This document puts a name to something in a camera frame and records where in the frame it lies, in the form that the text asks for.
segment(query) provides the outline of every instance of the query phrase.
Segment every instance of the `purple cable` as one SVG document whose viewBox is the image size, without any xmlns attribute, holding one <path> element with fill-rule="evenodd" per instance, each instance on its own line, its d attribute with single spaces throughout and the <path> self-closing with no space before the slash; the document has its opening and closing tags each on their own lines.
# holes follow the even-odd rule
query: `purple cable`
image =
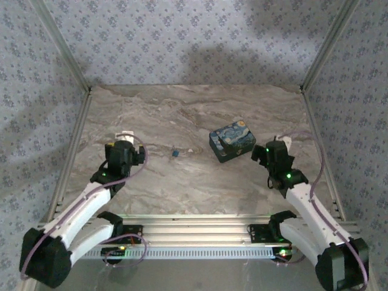
<svg viewBox="0 0 388 291">
<path fill-rule="evenodd" d="M 121 133 L 119 135 L 117 135 L 117 137 L 120 137 L 120 136 L 131 136 L 132 138 L 134 138 L 135 140 L 137 140 L 140 144 L 144 145 L 144 143 L 141 141 L 141 139 L 139 139 L 137 136 L 135 135 L 131 135 L 129 133 Z M 58 223 L 50 230 L 47 231 L 47 233 L 45 233 L 41 239 L 33 246 L 33 248 L 31 249 L 30 253 L 28 254 L 28 256 L 26 257 L 25 261 L 24 261 L 24 264 L 23 264 L 23 267 L 22 267 L 22 270 L 21 270 L 21 279 L 22 280 L 26 280 L 28 279 L 28 276 L 25 275 L 25 271 L 27 270 L 27 266 L 29 264 L 29 262 L 31 261 L 31 258 L 32 256 L 34 255 L 34 253 L 36 252 L 36 250 L 38 249 L 38 247 L 43 243 L 43 241 L 48 238 L 56 229 L 59 229 L 61 227 L 61 225 L 67 220 L 67 218 L 69 216 L 71 216 L 74 211 L 76 211 L 82 203 L 84 203 L 84 201 L 88 200 L 94 193 L 100 191 L 101 189 L 105 188 L 105 187 L 108 187 L 108 186 L 113 186 L 113 185 L 116 185 L 116 184 L 120 184 L 122 182 L 126 182 L 128 181 L 129 179 L 133 178 L 134 176 L 138 175 L 138 173 L 140 173 L 147 165 L 148 163 L 148 150 L 147 150 L 147 147 L 144 146 L 144 153 L 145 153 L 145 159 L 144 159 L 144 163 L 143 165 L 141 166 L 141 168 L 136 172 L 134 173 L 132 176 L 128 176 L 126 178 L 123 178 L 123 179 L 120 179 L 118 181 L 114 181 L 114 182 L 110 182 L 110 183 L 107 183 L 107 184 L 104 184 L 104 185 L 101 185 L 101 186 L 98 186 L 96 188 L 94 188 L 92 191 L 90 191 L 88 194 L 85 195 L 85 199 L 81 199 L 79 200 L 70 210 L 69 212 L 67 212 L 63 217 L 62 219 L 60 219 L 58 221 Z"/>
<path fill-rule="evenodd" d="M 363 273 L 363 279 L 364 279 L 364 283 L 363 283 L 363 286 L 360 288 L 360 289 L 353 289 L 353 290 L 357 290 L 357 291 L 364 291 L 366 290 L 366 287 L 368 285 L 368 275 L 367 275 L 367 272 L 366 272 L 366 269 L 365 269 L 365 266 L 363 264 L 363 261 L 361 260 L 360 256 L 357 254 L 356 250 L 353 248 L 353 246 L 347 241 L 347 239 L 335 228 L 335 226 L 333 226 L 333 224 L 330 223 L 330 221 L 324 216 L 324 214 L 322 213 L 322 211 L 318 208 L 317 204 L 315 203 L 313 197 L 314 197 L 314 189 L 316 187 L 316 185 L 318 184 L 318 181 L 319 179 L 321 179 L 322 175 L 323 175 L 323 171 L 324 171 L 324 166 L 325 166 L 325 159 L 324 159 L 324 155 L 323 155 L 323 148 L 322 148 L 322 145 L 318 142 L 318 140 L 316 140 L 314 138 L 314 136 L 310 133 L 310 132 L 307 132 L 307 131 L 300 131 L 300 132 L 289 132 L 289 133 L 286 133 L 285 135 L 282 135 L 280 136 L 279 138 L 283 138 L 285 136 L 291 136 L 291 135 L 307 135 L 309 137 L 311 137 L 315 142 L 316 144 L 318 145 L 319 147 L 319 150 L 320 150 L 320 154 L 321 154 L 321 170 L 319 171 L 319 174 L 318 176 L 316 177 L 316 179 L 314 180 L 313 184 L 311 185 L 311 188 L 310 188 L 310 200 L 311 200 L 311 204 L 313 205 L 315 211 L 317 212 L 317 214 L 322 218 L 322 220 L 327 224 L 327 226 L 329 226 L 329 228 L 333 231 L 333 233 L 335 235 L 338 235 L 338 237 L 343 240 L 343 242 L 345 243 L 345 245 L 349 248 L 350 252 L 352 253 L 352 255 L 355 257 L 360 269 L 361 269 L 361 273 Z"/>
<path fill-rule="evenodd" d="M 115 238 L 109 238 L 109 239 L 107 239 L 105 241 L 102 241 L 101 244 L 110 243 L 112 241 L 117 241 L 118 239 L 121 239 L 121 238 L 138 238 L 138 239 L 140 239 L 141 242 L 144 244 L 144 253 L 141 255 L 140 259 L 137 260 L 136 262 L 131 263 L 131 264 L 126 264 L 126 265 L 119 266 L 119 265 L 113 265 L 113 264 L 109 264 L 108 263 L 108 261 L 107 261 L 108 260 L 108 256 L 111 253 L 115 252 L 114 250 L 111 250 L 110 252 L 108 252 L 105 255 L 104 262 L 106 263 L 106 265 L 107 266 L 112 266 L 113 268 L 125 268 L 125 267 L 133 267 L 133 266 L 136 266 L 139 263 L 141 263 L 144 260 L 144 258 L 146 257 L 147 249 L 148 249 L 147 241 L 142 236 L 136 235 L 134 233 L 127 233 L 125 235 L 120 235 L 120 236 L 117 236 Z"/>
</svg>

